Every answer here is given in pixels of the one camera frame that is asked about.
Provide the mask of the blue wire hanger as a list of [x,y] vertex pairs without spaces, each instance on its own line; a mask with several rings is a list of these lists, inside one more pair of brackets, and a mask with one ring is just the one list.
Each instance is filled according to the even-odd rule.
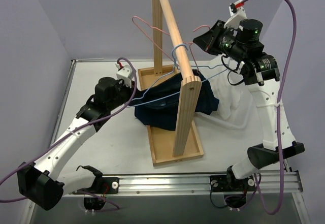
[[148,89],[142,91],[142,94],[140,94],[139,97],[133,98],[130,104],[128,105],[128,107],[139,107],[148,104],[153,104],[156,102],[160,102],[164,99],[167,99],[169,97],[176,96],[180,93],[181,75],[174,74],[172,77],[168,78],[162,84],[157,85],[159,80],[165,78],[167,75],[172,75],[172,73],[175,72],[177,68],[179,68],[176,61],[176,55],[175,55],[175,51],[179,47],[184,47],[186,50],[188,50],[187,45],[184,43],[179,44],[173,48],[171,52],[172,61],[173,61],[172,71],[168,72],[165,75],[161,75],[158,79],[156,79],[149,86]]

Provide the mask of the dark blue denim skirt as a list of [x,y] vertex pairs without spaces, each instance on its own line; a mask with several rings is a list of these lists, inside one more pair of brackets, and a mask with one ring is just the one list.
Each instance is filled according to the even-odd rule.
[[[219,99],[214,96],[210,82],[206,80],[201,72],[193,69],[193,74],[202,81],[195,111],[210,115],[218,109]],[[142,91],[139,91],[136,97],[139,97],[140,94],[142,94]],[[135,107],[135,117],[144,125],[174,131],[176,129],[179,97],[180,94],[160,102]]]

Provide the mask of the white pleated skirt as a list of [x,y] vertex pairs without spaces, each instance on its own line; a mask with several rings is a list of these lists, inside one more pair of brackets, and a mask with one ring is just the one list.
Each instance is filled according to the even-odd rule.
[[219,99],[218,109],[213,116],[235,127],[243,126],[253,104],[247,87],[243,83],[234,85],[241,77],[227,70],[220,56],[210,60],[208,65],[212,69],[208,69],[205,76],[209,78],[214,96]]

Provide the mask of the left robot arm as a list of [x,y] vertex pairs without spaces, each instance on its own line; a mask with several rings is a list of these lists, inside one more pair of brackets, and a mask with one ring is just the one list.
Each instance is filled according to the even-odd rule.
[[19,192],[44,210],[52,209],[62,196],[75,191],[99,192],[104,181],[102,172],[96,168],[81,166],[67,175],[61,175],[61,171],[88,139],[131,102],[136,91],[137,79],[130,80],[127,85],[125,78],[101,78],[95,86],[95,93],[47,152],[19,166]]

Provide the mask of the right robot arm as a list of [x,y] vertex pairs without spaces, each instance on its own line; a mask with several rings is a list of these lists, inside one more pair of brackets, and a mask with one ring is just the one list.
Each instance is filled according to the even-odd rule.
[[284,106],[277,101],[280,73],[276,59],[264,52],[259,41],[262,27],[255,19],[241,20],[237,29],[217,20],[209,31],[193,39],[208,54],[224,54],[237,62],[236,73],[242,75],[254,99],[262,126],[262,143],[249,147],[247,157],[227,170],[225,183],[233,190],[259,169],[305,151],[290,130]]

